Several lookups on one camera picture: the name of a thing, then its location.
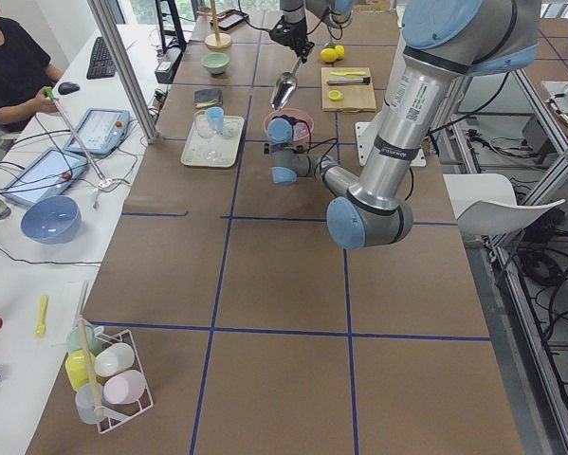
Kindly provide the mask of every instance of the white desk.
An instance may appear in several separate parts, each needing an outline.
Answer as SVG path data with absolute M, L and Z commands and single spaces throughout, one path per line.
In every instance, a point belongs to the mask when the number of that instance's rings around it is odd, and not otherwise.
M 153 32 L 154 29 L 155 27 L 147 26 L 124 26 L 121 32 L 126 46 L 133 42 L 128 47 L 128 54 L 147 103 L 158 87 L 154 75 L 157 65 L 155 47 L 150 42 L 151 37 L 158 37 Z M 127 109 L 134 117 L 119 75 L 93 81 L 85 78 L 96 36 L 98 32 L 88 40 L 62 78 L 62 81 L 76 82 L 81 86 L 78 92 L 61 96 L 61 103 L 73 124 L 81 120 L 89 107 Z M 66 128 L 64 121 L 57 115 L 40 114 L 38 118 L 48 131 Z M 43 131 L 37 120 L 33 119 L 21 138 L 41 134 Z M 55 136 L 59 145 L 63 145 L 67 138 L 68 135 Z M 26 166 L 50 145 L 51 141 L 46 136 L 30 139 L 20 146 L 14 146 L 5 160 Z M 132 182 L 145 146 L 142 131 L 133 122 L 131 134 L 120 147 L 130 155 L 115 151 L 100 162 L 102 171 L 110 178 L 126 176 Z M 0 246 L 13 257 L 32 262 L 101 261 L 129 187 L 122 185 L 112 192 L 102 193 L 99 206 L 94 209 L 95 193 L 92 185 L 98 183 L 98 178 L 89 166 L 83 178 L 89 183 L 75 182 L 66 192 L 77 201 L 82 211 L 82 227 L 73 241 L 55 246 L 31 241 L 20 230 L 20 220 L 25 209 L 8 202 L 12 214 L 0 222 Z M 11 179 L 11 174 L 0 169 L 0 188 Z M 74 322 L 81 284 L 88 281 L 91 288 L 98 270 L 97 264 L 78 266 L 18 263 L 0 252 L 0 316 L 4 320 L 0 330 L 0 455 L 25 453 L 66 354 L 64 341 Z M 36 338 L 34 331 L 42 294 L 50 296 L 46 336 Z

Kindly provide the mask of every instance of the computer mouse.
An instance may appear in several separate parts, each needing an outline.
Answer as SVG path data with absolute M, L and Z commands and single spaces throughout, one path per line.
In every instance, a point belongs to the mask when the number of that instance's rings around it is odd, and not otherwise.
M 58 85 L 58 93 L 61 95 L 68 95 L 79 90 L 79 85 L 74 82 L 62 82 Z

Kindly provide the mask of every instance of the cutting board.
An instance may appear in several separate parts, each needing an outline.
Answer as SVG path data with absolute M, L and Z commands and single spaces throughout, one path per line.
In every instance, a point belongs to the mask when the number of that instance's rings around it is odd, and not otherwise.
M 365 76 L 335 76 L 332 71 L 365 71 Z M 376 110 L 375 88 L 370 83 L 362 85 L 328 85 L 328 79 L 340 77 L 370 77 L 370 68 L 354 67 L 323 67 L 321 69 L 321 108 L 324 111 L 339 111 L 339 112 L 374 112 Z M 341 101 L 332 101 L 328 98 L 330 90 L 339 90 L 344 99 Z

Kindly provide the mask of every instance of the blue end cap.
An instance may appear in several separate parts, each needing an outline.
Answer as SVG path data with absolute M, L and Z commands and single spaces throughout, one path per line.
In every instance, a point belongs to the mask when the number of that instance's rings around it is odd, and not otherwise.
M 465 29 L 484 0 L 412 0 L 402 19 L 406 44 L 424 50 L 441 46 Z
M 334 10 L 338 14 L 349 14 L 356 0 L 336 0 L 334 2 Z
M 506 73 L 507 71 L 524 68 L 537 58 L 537 48 L 538 45 L 532 45 L 512 54 L 503 55 L 481 64 L 475 64 L 469 69 L 467 75 L 486 76 L 488 74 Z
M 292 141 L 294 130 L 283 118 L 274 118 L 266 127 L 266 136 L 275 144 L 284 144 Z
M 337 197 L 332 201 L 328 206 L 326 220 L 330 236 L 341 248 L 358 249 L 366 243 L 363 221 L 348 199 Z
M 296 183 L 298 179 L 294 171 L 281 166 L 273 166 L 271 168 L 271 175 L 273 176 L 273 183 L 275 185 L 292 185 Z

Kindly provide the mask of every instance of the keyboard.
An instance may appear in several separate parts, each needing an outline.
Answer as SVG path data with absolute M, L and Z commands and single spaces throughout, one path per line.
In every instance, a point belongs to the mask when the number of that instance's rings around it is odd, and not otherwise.
M 87 79 L 112 78 L 115 76 L 115 64 L 104 39 L 99 36 L 94 42 L 90 65 L 87 68 Z

